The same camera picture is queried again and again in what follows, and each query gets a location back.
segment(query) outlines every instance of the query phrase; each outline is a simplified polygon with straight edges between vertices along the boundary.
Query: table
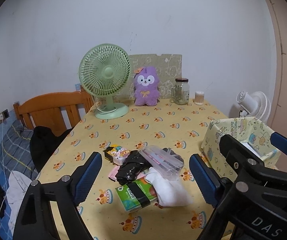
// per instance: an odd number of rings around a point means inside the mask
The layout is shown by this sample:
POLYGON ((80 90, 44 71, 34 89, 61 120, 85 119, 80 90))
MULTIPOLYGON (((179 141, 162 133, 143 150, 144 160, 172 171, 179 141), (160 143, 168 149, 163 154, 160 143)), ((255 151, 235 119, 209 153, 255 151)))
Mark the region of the table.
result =
MULTIPOLYGON (((130 104, 129 108, 128 114, 112 120, 97 119, 93 109, 88 112, 50 157, 38 179, 48 183, 71 175, 93 151, 100 152, 102 168, 86 201, 78 207, 95 240, 195 240, 213 208, 205 203, 189 171, 189 158, 194 153, 201 153, 201 142, 210 121, 226 116, 210 103, 197 106, 192 99, 184 106, 161 99, 157 106, 130 104), (162 208, 155 203, 128 214, 115 191, 119 183, 108 179, 114 165, 104 158, 103 150, 110 144, 129 150, 145 144, 171 147, 185 161, 180 179, 194 203, 172 208, 162 208)), ((52 203, 52 209, 61 239, 68 239, 55 203, 52 203)))

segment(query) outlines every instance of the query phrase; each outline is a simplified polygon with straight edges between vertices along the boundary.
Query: plush toy bow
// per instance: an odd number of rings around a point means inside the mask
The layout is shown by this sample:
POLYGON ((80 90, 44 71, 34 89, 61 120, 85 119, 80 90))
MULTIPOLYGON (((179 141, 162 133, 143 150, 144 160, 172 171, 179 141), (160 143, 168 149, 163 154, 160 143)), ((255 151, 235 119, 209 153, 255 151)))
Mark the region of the plush toy bow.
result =
POLYGON ((147 97, 150 94, 150 91, 141 91, 141 94, 143 94, 143 98, 147 97))

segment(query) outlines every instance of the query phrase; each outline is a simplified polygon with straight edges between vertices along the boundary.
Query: glass jar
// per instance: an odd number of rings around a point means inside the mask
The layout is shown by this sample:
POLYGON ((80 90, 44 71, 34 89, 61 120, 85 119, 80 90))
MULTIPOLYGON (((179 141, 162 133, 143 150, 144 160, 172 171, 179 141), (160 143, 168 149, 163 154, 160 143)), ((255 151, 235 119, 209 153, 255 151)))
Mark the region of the glass jar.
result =
POLYGON ((173 101, 178 105, 189 103, 190 86, 187 78, 176 78, 176 83, 171 89, 173 101))

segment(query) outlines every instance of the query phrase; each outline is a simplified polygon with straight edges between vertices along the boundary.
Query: green tissue pack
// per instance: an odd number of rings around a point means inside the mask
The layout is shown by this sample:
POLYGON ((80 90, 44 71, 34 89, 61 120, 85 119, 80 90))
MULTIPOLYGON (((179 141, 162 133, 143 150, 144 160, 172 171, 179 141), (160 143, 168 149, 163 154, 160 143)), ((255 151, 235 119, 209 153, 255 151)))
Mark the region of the green tissue pack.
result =
POLYGON ((137 211, 157 201, 154 187, 144 178, 116 188, 117 194, 128 212, 137 211))

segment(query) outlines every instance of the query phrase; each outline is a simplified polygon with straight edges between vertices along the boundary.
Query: plush toy face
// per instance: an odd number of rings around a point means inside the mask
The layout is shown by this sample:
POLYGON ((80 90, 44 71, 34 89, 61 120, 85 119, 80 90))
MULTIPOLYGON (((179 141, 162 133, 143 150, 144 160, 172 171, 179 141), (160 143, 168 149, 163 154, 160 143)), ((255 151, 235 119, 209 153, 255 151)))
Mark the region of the plush toy face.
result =
POLYGON ((134 86, 139 90, 158 89, 159 78, 155 67, 145 67, 134 78, 134 86))
POLYGON ((137 82, 138 84, 141 84, 146 87, 149 84, 153 84, 155 82, 155 77, 152 75, 149 75, 147 78, 145 78, 143 75, 140 75, 137 78, 137 82))

